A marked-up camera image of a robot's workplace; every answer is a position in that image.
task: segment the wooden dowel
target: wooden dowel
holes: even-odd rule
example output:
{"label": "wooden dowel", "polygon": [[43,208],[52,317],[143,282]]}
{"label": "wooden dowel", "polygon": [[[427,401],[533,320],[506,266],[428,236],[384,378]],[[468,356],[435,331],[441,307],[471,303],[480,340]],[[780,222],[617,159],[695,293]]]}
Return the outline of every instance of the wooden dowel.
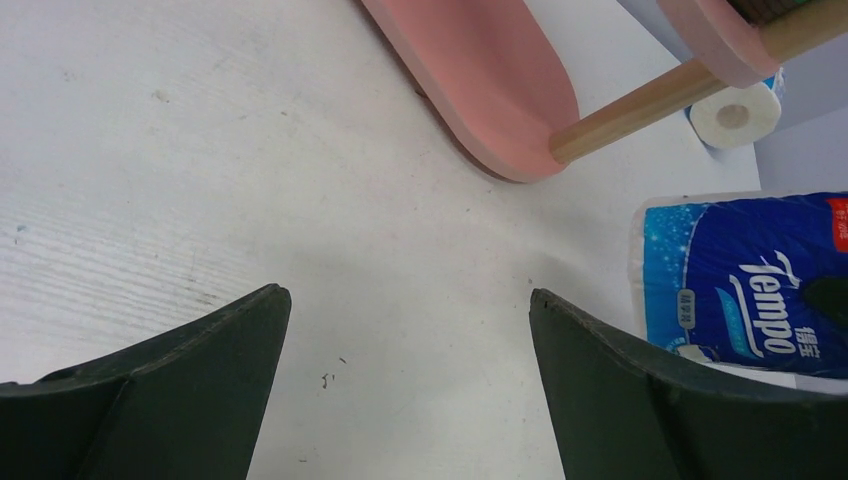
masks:
{"label": "wooden dowel", "polygon": [[[766,50],[785,62],[848,32],[848,0],[817,0],[761,29]],[[551,136],[554,159],[566,164],[717,93],[725,85],[697,60],[659,78]]]}

